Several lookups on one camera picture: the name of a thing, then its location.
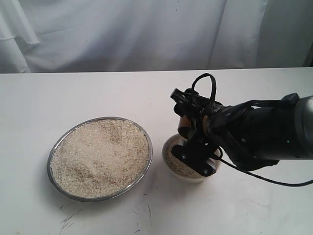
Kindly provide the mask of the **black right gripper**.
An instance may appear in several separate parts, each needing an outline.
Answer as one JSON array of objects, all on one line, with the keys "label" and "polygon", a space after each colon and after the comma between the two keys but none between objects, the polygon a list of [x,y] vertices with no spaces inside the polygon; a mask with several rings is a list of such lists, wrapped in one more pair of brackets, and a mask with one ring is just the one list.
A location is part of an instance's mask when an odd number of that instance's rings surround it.
[{"label": "black right gripper", "polygon": [[195,132],[193,136],[172,147],[171,153],[179,161],[193,169],[203,177],[209,177],[217,171],[217,145],[206,135],[203,119],[206,113],[214,108],[211,100],[197,100],[197,107],[183,105],[174,106],[174,112],[180,117],[187,116],[193,121]]}]

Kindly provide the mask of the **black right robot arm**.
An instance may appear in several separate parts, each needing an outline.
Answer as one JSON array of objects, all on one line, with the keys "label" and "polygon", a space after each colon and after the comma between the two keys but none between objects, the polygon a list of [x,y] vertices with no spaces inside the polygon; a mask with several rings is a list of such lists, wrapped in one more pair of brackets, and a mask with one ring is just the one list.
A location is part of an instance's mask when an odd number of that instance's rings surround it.
[{"label": "black right robot arm", "polygon": [[174,111],[190,126],[179,127],[185,143],[172,154],[200,175],[215,173],[210,160],[225,151],[242,171],[254,171],[280,160],[313,157],[313,99],[293,93],[280,100],[250,100],[235,106],[174,90]]}]

